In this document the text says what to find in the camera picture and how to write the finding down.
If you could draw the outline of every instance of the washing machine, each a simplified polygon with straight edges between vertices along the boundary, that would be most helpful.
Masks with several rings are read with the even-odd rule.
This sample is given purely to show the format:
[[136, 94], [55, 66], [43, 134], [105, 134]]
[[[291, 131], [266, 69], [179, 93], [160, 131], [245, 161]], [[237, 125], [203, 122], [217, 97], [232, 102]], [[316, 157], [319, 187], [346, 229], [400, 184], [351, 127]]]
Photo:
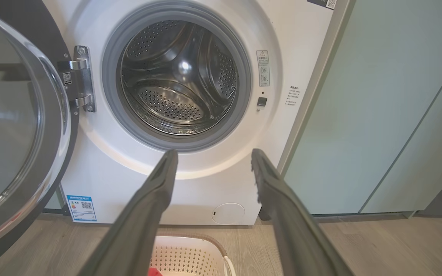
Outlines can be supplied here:
[[161, 223], [254, 224], [252, 149], [285, 161], [339, 3], [0, 0], [0, 255], [56, 189], [74, 222], [114, 222], [172, 148]]
[[253, 225], [251, 150], [279, 162], [333, 9], [301, 0], [44, 3], [91, 68], [92, 99], [61, 181], [73, 220], [113, 223], [173, 148], [179, 165], [162, 224]]

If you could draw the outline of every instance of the basket handle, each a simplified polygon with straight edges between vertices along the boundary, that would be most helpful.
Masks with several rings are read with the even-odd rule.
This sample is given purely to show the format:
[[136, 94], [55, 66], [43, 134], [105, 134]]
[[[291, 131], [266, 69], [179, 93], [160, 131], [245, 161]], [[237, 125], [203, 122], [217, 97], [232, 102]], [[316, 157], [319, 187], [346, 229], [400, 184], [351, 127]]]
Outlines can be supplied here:
[[236, 276], [235, 267], [233, 266], [233, 263], [228, 258], [228, 256], [225, 255], [223, 257], [223, 260], [224, 260], [224, 276]]

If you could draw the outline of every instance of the white laundry basket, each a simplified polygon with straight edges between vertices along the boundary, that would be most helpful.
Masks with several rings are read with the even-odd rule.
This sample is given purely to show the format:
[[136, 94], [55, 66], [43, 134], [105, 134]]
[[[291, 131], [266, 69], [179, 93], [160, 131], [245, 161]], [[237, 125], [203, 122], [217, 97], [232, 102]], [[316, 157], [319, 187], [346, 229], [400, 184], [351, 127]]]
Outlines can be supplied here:
[[236, 276], [224, 248], [206, 235], [155, 238], [150, 267], [163, 276]]

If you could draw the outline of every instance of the washing machine door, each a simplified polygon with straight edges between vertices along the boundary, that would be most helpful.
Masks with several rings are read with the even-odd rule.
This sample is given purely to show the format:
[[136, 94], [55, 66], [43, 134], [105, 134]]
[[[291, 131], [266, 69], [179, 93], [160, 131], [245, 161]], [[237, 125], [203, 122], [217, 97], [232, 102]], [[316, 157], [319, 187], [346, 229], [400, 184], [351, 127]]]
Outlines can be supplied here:
[[56, 70], [66, 60], [41, 1], [0, 1], [0, 255], [42, 211], [71, 157], [79, 108]]

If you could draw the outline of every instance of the wooden floor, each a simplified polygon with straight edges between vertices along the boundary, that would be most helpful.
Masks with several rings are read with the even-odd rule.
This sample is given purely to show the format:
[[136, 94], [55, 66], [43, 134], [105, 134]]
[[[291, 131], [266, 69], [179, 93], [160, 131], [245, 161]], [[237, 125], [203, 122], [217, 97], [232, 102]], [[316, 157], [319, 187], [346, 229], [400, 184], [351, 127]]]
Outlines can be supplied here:
[[[442, 276], [442, 218], [321, 223], [357, 276]], [[239, 276], [278, 276], [282, 269], [272, 225], [162, 228], [217, 239]], [[0, 276], [73, 276], [107, 232], [106, 225], [72, 223], [43, 214], [0, 258]]]

